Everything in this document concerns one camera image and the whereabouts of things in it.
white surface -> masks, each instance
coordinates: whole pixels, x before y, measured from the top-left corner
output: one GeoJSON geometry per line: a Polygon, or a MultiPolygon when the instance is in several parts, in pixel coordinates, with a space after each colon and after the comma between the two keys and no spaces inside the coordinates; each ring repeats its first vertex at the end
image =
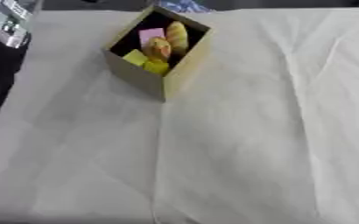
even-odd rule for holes
{"type": "Polygon", "coordinates": [[[213,51],[163,108],[99,53],[136,15],[39,17],[0,114],[2,219],[148,223],[155,190],[168,223],[359,223],[359,9],[190,15],[213,51]]]}

metal part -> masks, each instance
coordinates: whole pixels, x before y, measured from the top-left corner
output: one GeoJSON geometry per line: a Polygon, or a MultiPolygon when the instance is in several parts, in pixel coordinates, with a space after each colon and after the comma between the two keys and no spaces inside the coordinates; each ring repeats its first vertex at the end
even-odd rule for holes
{"type": "Polygon", "coordinates": [[[33,14],[42,0],[0,0],[0,41],[19,48],[28,36],[33,14]]]}

pink block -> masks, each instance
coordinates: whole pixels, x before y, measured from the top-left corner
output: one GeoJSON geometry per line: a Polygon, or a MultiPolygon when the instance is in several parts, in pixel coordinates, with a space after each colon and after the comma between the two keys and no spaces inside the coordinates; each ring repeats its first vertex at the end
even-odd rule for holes
{"type": "Polygon", "coordinates": [[[138,35],[140,37],[140,44],[143,47],[151,38],[161,37],[165,39],[165,30],[163,28],[142,30],[138,32],[138,35]]]}

blue object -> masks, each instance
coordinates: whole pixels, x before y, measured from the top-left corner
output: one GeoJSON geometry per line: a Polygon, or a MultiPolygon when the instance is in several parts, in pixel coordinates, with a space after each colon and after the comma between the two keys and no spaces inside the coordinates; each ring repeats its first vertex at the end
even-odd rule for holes
{"type": "Polygon", "coordinates": [[[160,1],[159,6],[167,8],[175,12],[210,12],[214,11],[204,7],[193,0],[180,0],[178,3],[171,3],[168,1],[160,1]]]}

cardboard box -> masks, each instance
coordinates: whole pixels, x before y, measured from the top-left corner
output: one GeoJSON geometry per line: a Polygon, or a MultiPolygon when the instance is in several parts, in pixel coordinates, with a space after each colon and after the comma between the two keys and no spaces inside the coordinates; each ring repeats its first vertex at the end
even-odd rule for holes
{"type": "Polygon", "coordinates": [[[164,102],[178,92],[187,78],[194,74],[198,61],[204,58],[209,49],[210,31],[203,24],[153,5],[104,46],[103,52],[114,75],[164,102]],[[183,58],[172,57],[169,60],[171,70],[165,76],[145,71],[122,58],[131,50],[140,49],[140,30],[167,28],[173,21],[180,21],[187,28],[189,51],[183,58]]]}

